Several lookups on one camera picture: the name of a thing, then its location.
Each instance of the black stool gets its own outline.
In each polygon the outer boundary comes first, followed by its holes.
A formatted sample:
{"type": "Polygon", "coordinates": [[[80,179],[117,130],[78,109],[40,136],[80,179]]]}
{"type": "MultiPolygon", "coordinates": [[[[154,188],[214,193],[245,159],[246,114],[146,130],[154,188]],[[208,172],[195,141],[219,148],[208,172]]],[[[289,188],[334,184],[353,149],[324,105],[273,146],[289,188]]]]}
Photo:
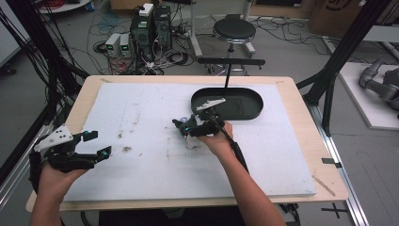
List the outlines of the black stool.
{"type": "MultiPolygon", "coordinates": [[[[252,41],[255,37],[255,33],[256,28],[253,24],[235,17],[227,17],[216,22],[214,25],[214,35],[218,39],[230,44],[227,58],[232,57],[232,52],[234,52],[234,44],[245,44],[252,41]]],[[[223,71],[215,75],[220,75],[226,72],[229,69],[228,67],[229,66],[223,66],[223,71]]],[[[244,69],[244,66],[242,66],[241,69],[232,71],[243,72],[243,75],[247,75],[247,71],[244,69]]]]}

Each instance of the small device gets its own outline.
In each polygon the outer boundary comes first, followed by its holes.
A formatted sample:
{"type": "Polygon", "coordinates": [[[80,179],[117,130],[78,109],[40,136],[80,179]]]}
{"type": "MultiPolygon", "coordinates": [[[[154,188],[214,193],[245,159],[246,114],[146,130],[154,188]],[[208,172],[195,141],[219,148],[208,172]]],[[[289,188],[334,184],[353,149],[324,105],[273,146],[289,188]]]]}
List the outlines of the small device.
{"type": "Polygon", "coordinates": [[[115,33],[106,41],[106,50],[109,57],[119,57],[120,56],[120,34],[115,33]]]}
{"type": "Polygon", "coordinates": [[[140,15],[140,16],[150,16],[151,13],[152,13],[153,4],[146,3],[146,4],[143,5],[143,8],[144,9],[142,9],[142,10],[140,10],[138,12],[138,15],[140,15]]]}
{"type": "Polygon", "coordinates": [[[120,35],[120,50],[122,57],[132,57],[133,55],[133,45],[130,40],[130,34],[120,35]]]}

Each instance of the human hand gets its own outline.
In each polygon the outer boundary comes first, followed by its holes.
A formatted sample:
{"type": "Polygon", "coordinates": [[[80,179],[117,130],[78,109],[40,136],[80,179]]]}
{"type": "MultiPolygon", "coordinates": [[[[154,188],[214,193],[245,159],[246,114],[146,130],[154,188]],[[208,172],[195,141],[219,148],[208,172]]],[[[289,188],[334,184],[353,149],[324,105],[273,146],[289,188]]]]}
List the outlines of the human hand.
{"type": "Polygon", "coordinates": [[[53,169],[48,162],[45,162],[41,169],[38,197],[42,196],[61,204],[73,182],[87,171],[87,169],[76,169],[64,173],[53,169]]]}
{"type": "MultiPolygon", "coordinates": [[[[233,138],[232,125],[228,121],[225,121],[224,129],[226,130],[228,135],[233,138]]],[[[229,141],[222,132],[218,132],[211,137],[197,137],[197,139],[205,143],[206,146],[208,146],[209,150],[211,150],[211,152],[216,155],[216,157],[220,157],[222,154],[233,153],[229,141]]]]}

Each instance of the oval tray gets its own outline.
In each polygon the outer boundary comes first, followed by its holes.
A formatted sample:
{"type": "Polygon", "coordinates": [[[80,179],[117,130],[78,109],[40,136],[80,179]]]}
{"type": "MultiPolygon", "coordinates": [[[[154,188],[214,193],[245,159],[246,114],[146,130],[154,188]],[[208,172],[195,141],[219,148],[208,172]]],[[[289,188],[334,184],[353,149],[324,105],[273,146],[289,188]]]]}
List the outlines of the oval tray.
{"type": "Polygon", "coordinates": [[[247,88],[205,88],[191,97],[191,110],[199,114],[197,106],[224,98],[226,102],[216,105],[215,111],[226,121],[253,120],[261,114],[263,99],[254,90],[247,88]]]}

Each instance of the box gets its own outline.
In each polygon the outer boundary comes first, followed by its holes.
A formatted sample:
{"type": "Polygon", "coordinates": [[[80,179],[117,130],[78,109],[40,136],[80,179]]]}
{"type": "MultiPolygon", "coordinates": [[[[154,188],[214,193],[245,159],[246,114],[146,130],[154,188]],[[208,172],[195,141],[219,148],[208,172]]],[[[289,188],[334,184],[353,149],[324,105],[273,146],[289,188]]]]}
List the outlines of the box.
{"type": "Polygon", "coordinates": [[[300,6],[297,7],[267,6],[257,4],[256,1],[253,1],[250,9],[250,15],[308,19],[311,16],[313,8],[314,0],[302,0],[300,6]]]}
{"type": "Polygon", "coordinates": [[[316,0],[309,29],[313,34],[342,38],[361,9],[359,1],[316,0]]]}
{"type": "Polygon", "coordinates": [[[145,3],[152,3],[152,0],[109,0],[112,9],[133,9],[142,7],[145,3]]]}

